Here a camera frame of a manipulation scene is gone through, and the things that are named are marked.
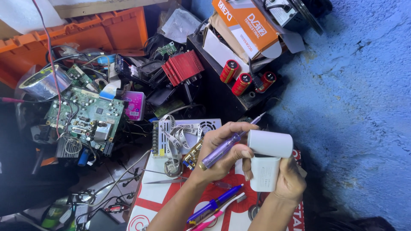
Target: white charger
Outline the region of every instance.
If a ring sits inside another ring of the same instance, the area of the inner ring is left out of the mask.
[[[273,192],[281,158],[289,158],[293,152],[293,138],[289,134],[250,130],[247,145],[254,152],[251,158],[251,189],[256,192]]]

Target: red heat sink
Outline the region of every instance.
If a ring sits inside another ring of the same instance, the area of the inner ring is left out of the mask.
[[[171,57],[161,66],[173,86],[204,70],[196,53],[191,50],[184,54]]]

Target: purple screwdriver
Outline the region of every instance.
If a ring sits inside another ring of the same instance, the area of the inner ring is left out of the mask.
[[[264,114],[265,114],[265,112],[263,114],[257,116],[257,118],[255,118],[253,121],[251,121],[250,124],[256,124],[257,122],[259,122],[261,117],[263,117]],[[231,149],[231,147],[233,147],[235,143],[240,141],[241,137],[244,134],[246,134],[246,132],[234,133],[233,136],[230,139],[228,139],[228,140],[224,141],[222,144],[218,145],[218,147],[216,149],[214,149],[214,151],[212,151],[206,158],[204,158],[199,163],[200,168],[203,171],[210,168],[214,163],[217,162],[217,160],[219,160],[226,153],[228,153],[229,150]]]

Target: orange plastic box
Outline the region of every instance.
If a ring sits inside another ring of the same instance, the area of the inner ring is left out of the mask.
[[[78,50],[100,48],[107,52],[137,51],[147,40],[143,7],[70,18],[68,25],[47,28],[51,45],[77,43]],[[15,88],[33,66],[46,65],[47,35],[34,31],[0,40],[0,81]]]

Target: circuit board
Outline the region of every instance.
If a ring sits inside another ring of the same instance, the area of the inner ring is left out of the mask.
[[[72,85],[84,87],[94,92],[100,92],[99,85],[86,75],[76,64],[67,71],[67,74],[73,78]]]
[[[90,142],[93,148],[104,150],[105,143],[113,142],[117,127],[123,117],[124,102],[113,99],[112,102],[99,99],[99,94],[76,86],[68,87],[62,95],[75,102],[79,112],[68,125],[70,136],[77,137],[82,143]],[[53,101],[46,116],[46,125],[56,127],[58,100]],[[73,112],[77,107],[71,104]],[[58,130],[64,132],[69,121],[71,109],[66,102],[61,104]]]
[[[162,49],[159,49],[158,51],[160,52],[161,55],[165,55],[166,53],[168,55],[172,55],[172,54],[174,54],[174,52],[177,51],[177,49],[174,46],[174,42],[171,42],[171,43],[165,45],[164,47],[162,47]]]
[[[197,165],[197,160],[199,159],[200,150],[201,150],[201,147],[203,146],[203,141],[204,141],[204,138],[202,138],[196,145],[194,145],[194,147],[183,158],[182,163],[190,170],[193,170],[195,166]]]

